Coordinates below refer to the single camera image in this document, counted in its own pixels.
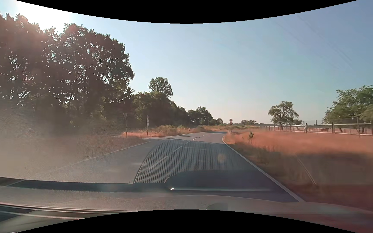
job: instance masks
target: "sky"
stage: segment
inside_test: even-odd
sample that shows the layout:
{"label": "sky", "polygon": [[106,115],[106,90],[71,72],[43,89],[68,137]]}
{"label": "sky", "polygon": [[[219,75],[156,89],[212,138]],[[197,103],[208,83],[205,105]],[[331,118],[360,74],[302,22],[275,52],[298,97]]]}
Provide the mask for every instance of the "sky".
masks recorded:
{"label": "sky", "polygon": [[0,11],[43,29],[76,23],[110,34],[130,55],[135,91],[166,77],[178,106],[205,106],[224,122],[269,123],[271,106],[290,101],[301,120],[320,123],[337,89],[373,85],[373,0],[215,24],[133,22],[15,0],[0,0]]}

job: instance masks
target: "road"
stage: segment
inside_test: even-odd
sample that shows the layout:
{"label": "road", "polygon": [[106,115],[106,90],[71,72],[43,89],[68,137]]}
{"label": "road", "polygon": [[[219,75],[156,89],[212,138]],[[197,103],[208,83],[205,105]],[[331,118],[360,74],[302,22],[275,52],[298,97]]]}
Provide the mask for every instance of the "road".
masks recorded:
{"label": "road", "polygon": [[225,132],[203,132],[147,138],[143,144],[55,169],[41,170],[33,177],[28,174],[27,178],[77,183],[163,183],[167,177],[186,171],[250,170],[255,172],[251,175],[254,176],[251,183],[258,191],[253,192],[252,197],[297,201],[286,188],[228,147],[222,141],[224,135]]}

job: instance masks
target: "distant tree line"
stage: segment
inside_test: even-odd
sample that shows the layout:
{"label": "distant tree line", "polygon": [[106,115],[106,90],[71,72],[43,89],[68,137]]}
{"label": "distant tree line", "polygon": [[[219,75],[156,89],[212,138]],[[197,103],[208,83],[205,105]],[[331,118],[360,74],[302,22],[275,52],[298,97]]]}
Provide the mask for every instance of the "distant tree line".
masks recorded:
{"label": "distant tree line", "polygon": [[[373,86],[357,89],[336,90],[337,100],[325,112],[323,124],[371,123],[373,122]],[[299,115],[293,109],[293,103],[282,101],[272,106],[268,114],[277,125],[300,125]]]}
{"label": "distant tree line", "polygon": [[217,125],[202,106],[177,106],[167,78],[153,78],[150,92],[129,87],[135,77],[125,45],[82,25],[63,32],[40,29],[18,14],[0,13],[0,113],[47,124],[53,132],[122,128]]}

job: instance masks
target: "sign post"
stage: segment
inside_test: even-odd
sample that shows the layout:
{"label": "sign post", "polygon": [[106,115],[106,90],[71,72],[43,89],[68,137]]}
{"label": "sign post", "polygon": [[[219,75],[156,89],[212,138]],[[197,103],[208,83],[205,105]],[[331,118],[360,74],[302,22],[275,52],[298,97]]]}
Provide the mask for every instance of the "sign post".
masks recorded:
{"label": "sign post", "polygon": [[149,115],[146,115],[146,135],[148,135]]}
{"label": "sign post", "polygon": [[232,119],[230,119],[230,132],[232,133]]}
{"label": "sign post", "polygon": [[128,121],[126,120],[126,117],[128,116],[127,112],[123,113],[123,116],[125,117],[125,126],[126,126],[126,138],[128,138]]}

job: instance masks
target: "windshield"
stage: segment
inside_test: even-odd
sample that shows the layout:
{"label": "windshield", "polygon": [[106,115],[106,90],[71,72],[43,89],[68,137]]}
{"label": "windshield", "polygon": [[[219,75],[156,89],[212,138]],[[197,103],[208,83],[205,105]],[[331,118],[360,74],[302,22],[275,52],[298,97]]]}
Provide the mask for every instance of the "windshield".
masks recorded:
{"label": "windshield", "polygon": [[373,1],[163,24],[0,0],[0,202],[89,208],[61,190],[373,212]]}

